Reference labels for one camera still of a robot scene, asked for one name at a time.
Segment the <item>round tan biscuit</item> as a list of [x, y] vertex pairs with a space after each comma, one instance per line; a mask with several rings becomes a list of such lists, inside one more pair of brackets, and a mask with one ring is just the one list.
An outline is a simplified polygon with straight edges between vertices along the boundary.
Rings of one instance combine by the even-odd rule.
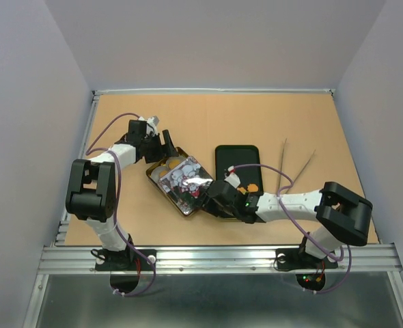
[[179, 159], [173, 159], [170, 162], [168, 162], [168, 167], [169, 169], [174, 169], [175, 167], [177, 167], [179, 164], [181, 163], [181, 161]]

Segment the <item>gold cookie tin base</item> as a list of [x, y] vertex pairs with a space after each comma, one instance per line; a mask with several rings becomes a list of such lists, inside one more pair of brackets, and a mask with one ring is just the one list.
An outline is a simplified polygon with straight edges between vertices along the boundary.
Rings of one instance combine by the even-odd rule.
[[189, 155], [182, 149], [176, 148], [178, 155], [171, 156], [161, 159], [159, 162], [154, 163], [149, 167], [145, 174], [149, 181], [158, 189], [159, 180], [169, 173], [171, 170], [175, 169], [181, 162], [183, 162]]

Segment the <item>gold tin lid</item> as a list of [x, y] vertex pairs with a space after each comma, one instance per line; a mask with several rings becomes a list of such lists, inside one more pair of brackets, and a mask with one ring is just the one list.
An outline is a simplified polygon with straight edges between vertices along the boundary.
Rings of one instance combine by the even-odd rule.
[[212, 176], [195, 157], [188, 156], [163, 176], [158, 185], [176, 208], [184, 216], [189, 216], [201, 207], [202, 195], [212, 182]]

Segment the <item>metal tongs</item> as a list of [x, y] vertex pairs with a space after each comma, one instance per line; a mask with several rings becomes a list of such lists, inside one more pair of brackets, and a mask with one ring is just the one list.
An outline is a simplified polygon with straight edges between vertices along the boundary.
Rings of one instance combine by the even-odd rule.
[[294, 183], [285, 193], [311, 191], [318, 159], [315, 141], [308, 137], [278, 137], [275, 142], [280, 170]]

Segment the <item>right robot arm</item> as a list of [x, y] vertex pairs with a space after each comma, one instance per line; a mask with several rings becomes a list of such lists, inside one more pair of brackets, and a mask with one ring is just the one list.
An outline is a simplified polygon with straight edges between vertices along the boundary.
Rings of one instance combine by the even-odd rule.
[[342, 245], [367, 245], [373, 205], [336, 183], [299, 194], [243, 193], [225, 180], [215, 180], [203, 192], [202, 209], [215, 217], [247, 224], [289, 219], [305, 237], [298, 261], [312, 267]]

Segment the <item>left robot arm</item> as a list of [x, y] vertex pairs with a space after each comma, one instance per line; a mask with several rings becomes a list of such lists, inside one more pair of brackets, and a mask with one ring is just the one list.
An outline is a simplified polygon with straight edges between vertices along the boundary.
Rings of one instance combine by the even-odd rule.
[[96, 259], [111, 261], [119, 269], [130, 268], [135, 248], [129, 233], [117, 221], [122, 170], [140, 160], [156, 163], [177, 154], [168, 131], [160, 136], [159, 119], [138, 117], [128, 123], [128, 132], [110, 148], [91, 159], [73, 161], [66, 194], [66, 211], [84, 221], [100, 239]]

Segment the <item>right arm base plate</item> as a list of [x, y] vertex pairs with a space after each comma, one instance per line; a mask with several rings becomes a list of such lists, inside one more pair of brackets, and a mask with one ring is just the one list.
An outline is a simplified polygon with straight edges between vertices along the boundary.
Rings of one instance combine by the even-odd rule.
[[331, 262], [327, 257], [320, 259], [311, 256], [299, 247], [276, 249], [276, 263], [278, 271], [293, 271], [305, 269], [336, 269], [338, 264]]

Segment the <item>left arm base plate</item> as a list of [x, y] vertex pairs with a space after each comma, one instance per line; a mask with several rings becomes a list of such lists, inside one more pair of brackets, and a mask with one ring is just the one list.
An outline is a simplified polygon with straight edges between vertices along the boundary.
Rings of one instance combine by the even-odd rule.
[[133, 271], [142, 272], [152, 270], [147, 260], [136, 254], [130, 248], [124, 251], [109, 251], [107, 249], [92, 249], [91, 255], [95, 257], [95, 270], [101, 272]]

